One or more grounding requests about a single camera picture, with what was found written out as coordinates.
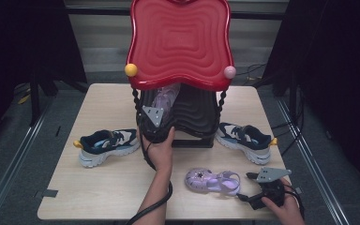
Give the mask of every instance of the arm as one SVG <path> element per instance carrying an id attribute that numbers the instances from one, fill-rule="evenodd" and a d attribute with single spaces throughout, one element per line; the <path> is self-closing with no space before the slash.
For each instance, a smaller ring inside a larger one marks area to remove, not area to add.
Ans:
<path id="1" fill-rule="evenodd" d="M 146 149 L 151 161 L 156 166 L 157 171 L 138 212 L 158 202 L 168 193 L 168 186 L 173 166 L 173 139 L 174 127 L 171 128 L 168 138 L 162 143 L 152 143 L 150 145 L 150 142 L 142 137 L 144 148 Z M 165 224 L 165 218 L 166 203 L 162 204 L 159 208 L 148 213 L 144 217 L 141 217 L 134 224 Z"/>
<path id="2" fill-rule="evenodd" d="M 281 178 L 282 183 L 285 185 L 285 190 L 292 191 L 291 184 Z M 284 204 L 278 207 L 274 202 L 266 197 L 262 197 L 262 202 L 278 217 L 282 225 L 305 225 L 305 221 L 300 214 L 297 200 L 290 194 L 285 194 Z"/>

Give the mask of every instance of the red plastic tray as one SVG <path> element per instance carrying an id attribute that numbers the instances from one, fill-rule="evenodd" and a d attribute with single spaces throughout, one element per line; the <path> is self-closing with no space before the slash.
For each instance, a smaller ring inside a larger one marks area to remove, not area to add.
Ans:
<path id="1" fill-rule="evenodd" d="M 223 91 L 233 66 L 229 45 L 230 8 L 226 0 L 134 0 L 133 37 L 127 63 L 138 68 L 133 88 L 156 89 L 187 83 Z"/>

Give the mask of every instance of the wooden table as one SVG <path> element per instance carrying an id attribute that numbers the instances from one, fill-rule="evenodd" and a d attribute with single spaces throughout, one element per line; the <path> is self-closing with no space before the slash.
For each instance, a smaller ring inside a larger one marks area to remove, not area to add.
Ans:
<path id="1" fill-rule="evenodd" d="M 125 157 L 108 157 L 101 165 L 86 169 L 78 161 L 80 149 L 72 144 L 97 130 L 135 128 L 131 92 L 129 84 L 90 86 L 48 186 L 58 190 L 57 196 L 43 198 L 37 212 L 39 218 L 121 220 L 136 214 L 155 173 L 144 161 L 141 148 Z M 229 88 L 221 122 L 252 125 L 262 133 L 273 135 L 253 87 Z M 258 173 L 261 166 L 250 162 L 240 150 L 228 149 L 215 140 L 213 148 L 175 148 L 173 151 L 173 195 L 168 201 L 167 219 L 275 218 L 266 208 L 253 210 L 236 197 L 215 192 L 196 193 L 185 185 L 186 173 L 203 167 L 213 173 L 236 172 L 241 176 L 240 193 L 248 196 L 260 193 L 260 186 L 247 179 L 245 173 Z M 276 146 L 271 146 L 271 161 L 265 166 L 285 168 Z"/>

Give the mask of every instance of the pink ball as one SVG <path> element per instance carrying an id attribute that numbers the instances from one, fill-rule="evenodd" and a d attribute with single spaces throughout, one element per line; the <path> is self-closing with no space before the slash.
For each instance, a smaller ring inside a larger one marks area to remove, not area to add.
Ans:
<path id="1" fill-rule="evenodd" d="M 236 74 L 235 67 L 228 66 L 228 67 L 224 68 L 224 76 L 226 76 L 226 78 L 232 79 L 233 77 L 235 77 L 235 74 Z"/>

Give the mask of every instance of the sneaker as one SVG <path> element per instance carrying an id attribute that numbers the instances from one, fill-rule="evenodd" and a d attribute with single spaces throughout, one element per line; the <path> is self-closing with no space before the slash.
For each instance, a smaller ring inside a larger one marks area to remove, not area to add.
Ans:
<path id="1" fill-rule="evenodd" d="M 251 125 L 220 123 L 216 139 L 228 148 L 242 150 L 247 159 L 256 164 L 264 165 L 270 160 L 271 135 L 264 135 Z"/>
<path id="2" fill-rule="evenodd" d="M 125 156 L 140 146 L 136 129 L 100 130 L 91 136 L 81 137 L 80 143 L 82 151 L 79 159 L 84 167 L 95 167 L 110 155 Z"/>

